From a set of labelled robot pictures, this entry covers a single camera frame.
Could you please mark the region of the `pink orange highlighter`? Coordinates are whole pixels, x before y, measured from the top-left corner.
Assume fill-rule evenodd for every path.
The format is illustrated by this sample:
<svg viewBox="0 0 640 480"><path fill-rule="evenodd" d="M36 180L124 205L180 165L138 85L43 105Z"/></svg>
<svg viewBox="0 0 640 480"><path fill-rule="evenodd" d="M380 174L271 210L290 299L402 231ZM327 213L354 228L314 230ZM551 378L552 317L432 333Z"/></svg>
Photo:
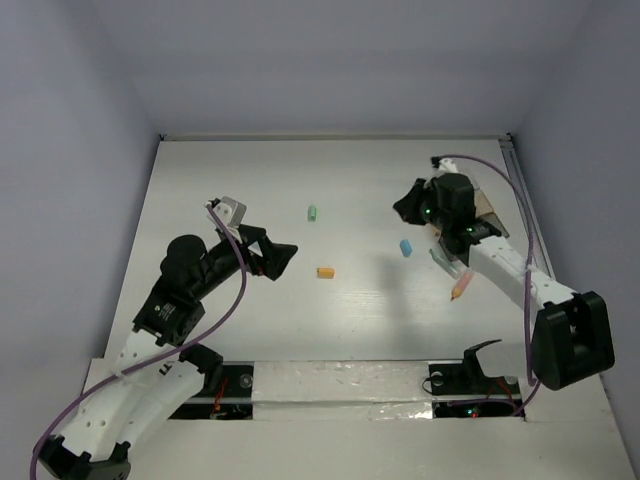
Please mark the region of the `pink orange highlighter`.
<svg viewBox="0 0 640 480"><path fill-rule="evenodd" d="M460 277L456 280L456 283L454 284L451 290L451 294L450 294L451 301L454 301L460 298L464 294L465 290L467 289L473 277L474 277L474 271L471 269L465 270L460 275Z"/></svg>

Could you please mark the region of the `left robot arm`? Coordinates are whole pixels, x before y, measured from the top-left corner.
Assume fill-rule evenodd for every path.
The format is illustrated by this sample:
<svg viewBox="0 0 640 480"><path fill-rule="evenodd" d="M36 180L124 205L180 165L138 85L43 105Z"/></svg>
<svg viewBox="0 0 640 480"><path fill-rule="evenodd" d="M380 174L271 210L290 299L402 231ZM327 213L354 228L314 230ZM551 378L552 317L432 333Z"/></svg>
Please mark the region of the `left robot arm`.
<svg viewBox="0 0 640 480"><path fill-rule="evenodd" d="M31 460L57 479L125 479L131 460L188 398L216 393L223 358L191 332L204 316L204 298L235 273L277 280L298 248L273 243L265 229L221 229L207 248L195 235L175 238L161 275L133 321L109 377L75 400L73 419L54 421Z"/></svg>

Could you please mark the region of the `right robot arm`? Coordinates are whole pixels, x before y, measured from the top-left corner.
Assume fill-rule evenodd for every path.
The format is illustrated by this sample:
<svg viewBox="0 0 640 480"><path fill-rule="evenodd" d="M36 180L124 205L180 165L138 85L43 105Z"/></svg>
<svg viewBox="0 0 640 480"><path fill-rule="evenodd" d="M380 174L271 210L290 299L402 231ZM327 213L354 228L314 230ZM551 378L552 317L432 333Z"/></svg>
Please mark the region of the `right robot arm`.
<svg viewBox="0 0 640 480"><path fill-rule="evenodd" d="M531 265L499 228L477 215L467 176L418 178L393 209L407 224L435 227L446 253L522 309L527 371L546 388L558 391L614 366L605 300L593 291L579 293Z"/></svg>

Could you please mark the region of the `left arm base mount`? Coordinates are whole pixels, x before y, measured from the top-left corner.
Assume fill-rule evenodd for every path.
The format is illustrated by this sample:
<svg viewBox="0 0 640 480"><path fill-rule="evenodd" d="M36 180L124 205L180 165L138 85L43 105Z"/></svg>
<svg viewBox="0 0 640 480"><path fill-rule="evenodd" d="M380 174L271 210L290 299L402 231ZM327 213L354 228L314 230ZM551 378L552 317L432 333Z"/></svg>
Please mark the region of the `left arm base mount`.
<svg viewBox="0 0 640 480"><path fill-rule="evenodd" d="M253 363L225 363L216 390L202 390L185 401L171 420L251 420Z"/></svg>

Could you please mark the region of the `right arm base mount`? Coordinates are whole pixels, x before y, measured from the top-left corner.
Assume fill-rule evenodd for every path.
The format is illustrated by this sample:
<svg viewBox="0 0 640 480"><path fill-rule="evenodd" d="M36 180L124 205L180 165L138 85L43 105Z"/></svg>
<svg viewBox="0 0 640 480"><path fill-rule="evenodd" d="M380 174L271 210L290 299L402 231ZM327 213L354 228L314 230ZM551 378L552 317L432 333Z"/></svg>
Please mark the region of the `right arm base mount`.
<svg viewBox="0 0 640 480"><path fill-rule="evenodd" d="M511 417L522 406L518 380L487 376L478 360L478 352L499 340L468 347L460 360L429 365L421 388L432 398L435 418L476 419Z"/></svg>

